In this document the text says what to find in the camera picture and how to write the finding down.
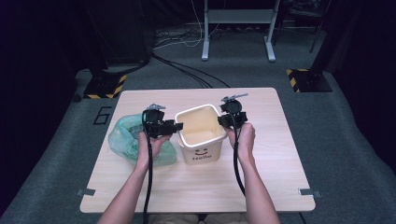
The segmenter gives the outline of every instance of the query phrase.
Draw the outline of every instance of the crumpled plastic bag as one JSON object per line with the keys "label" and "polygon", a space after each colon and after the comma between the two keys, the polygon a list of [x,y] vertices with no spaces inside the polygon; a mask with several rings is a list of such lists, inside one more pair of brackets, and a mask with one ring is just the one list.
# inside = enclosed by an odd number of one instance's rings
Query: crumpled plastic bag
{"label": "crumpled plastic bag", "polygon": [[[142,114],[128,115],[120,118],[108,135],[108,144],[112,151],[136,164],[138,155],[137,136],[143,131]],[[176,151],[170,141],[161,146],[160,154],[154,158],[153,166],[170,165],[176,162]]]}

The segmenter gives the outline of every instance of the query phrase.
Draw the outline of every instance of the wooden table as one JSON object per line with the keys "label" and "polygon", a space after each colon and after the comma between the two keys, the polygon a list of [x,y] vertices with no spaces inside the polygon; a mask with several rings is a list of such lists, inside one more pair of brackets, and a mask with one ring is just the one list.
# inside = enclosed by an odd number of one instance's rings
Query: wooden table
{"label": "wooden table", "polygon": [[[165,105],[164,119],[174,119],[177,112],[212,104],[219,112],[225,96],[248,93],[237,100],[247,112],[248,121],[256,128],[254,156],[262,180],[274,201],[276,211],[311,211],[312,196],[300,195],[309,189],[294,145],[289,125],[276,90],[272,88],[192,89],[124,91],[110,121],[107,134],[92,171],[80,210],[84,213],[104,212],[120,190],[134,166],[116,155],[107,142],[116,121],[123,116],[139,114],[153,103]],[[246,212],[245,198],[233,172],[233,150],[225,139],[218,161],[188,165],[184,162],[174,134],[171,143],[177,150],[177,162],[154,167],[153,185],[148,211],[150,213],[215,213]],[[143,212],[148,176],[137,203],[136,212]]]}

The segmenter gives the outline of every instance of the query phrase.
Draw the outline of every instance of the person's hand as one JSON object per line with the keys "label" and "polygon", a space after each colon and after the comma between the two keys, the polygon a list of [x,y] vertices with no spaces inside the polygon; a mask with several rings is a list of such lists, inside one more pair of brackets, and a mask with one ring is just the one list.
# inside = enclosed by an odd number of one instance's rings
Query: person's hand
{"label": "person's hand", "polygon": [[[235,133],[233,129],[225,129],[231,146],[235,144]],[[254,138],[256,137],[256,130],[251,123],[244,123],[241,129],[236,130],[238,137],[238,159],[241,162],[254,162],[253,146]]]}
{"label": "person's hand", "polygon": [[[154,159],[158,154],[160,154],[161,146],[167,140],[172,137],[172,134],[161,136],[159,138],[150,138],[150,143],[152,147],[152,159]],[[137,164],[141,164],[144,166],[149,165],[149,146],[148,140],[146,138],[145,133],[141,132],[138,136],[138,143],[139,143],[139,152],[137,155]]]}

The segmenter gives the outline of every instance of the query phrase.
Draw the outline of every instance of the metal stand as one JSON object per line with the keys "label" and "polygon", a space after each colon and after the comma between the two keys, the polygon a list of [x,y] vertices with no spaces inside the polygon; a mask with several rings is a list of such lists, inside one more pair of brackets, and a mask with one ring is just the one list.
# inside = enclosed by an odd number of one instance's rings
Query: metal stand
{"label": "metal stand", "polygon": [[268,36],[264,37],[268,60],[276,60],[271,43],[274,32],[277,10],[280,0],[276,0],[272,9],[208,9],[205,0],[205,40],[202,52],[202,60],[209,59],[209,23],[269,23]]}

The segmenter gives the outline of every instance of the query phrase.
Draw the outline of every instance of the white plastic container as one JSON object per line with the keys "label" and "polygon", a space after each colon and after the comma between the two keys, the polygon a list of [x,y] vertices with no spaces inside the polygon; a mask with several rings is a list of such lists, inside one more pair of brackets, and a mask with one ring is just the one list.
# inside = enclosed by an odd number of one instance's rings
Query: white plastic container
{"label": "white plastic container", "polygon": [[219,125],[218,110],[213,105],[200,105],[176,114],[175,122],[183,122],[177,132],[184,161],[200,164],[219,159],[226,132]]}

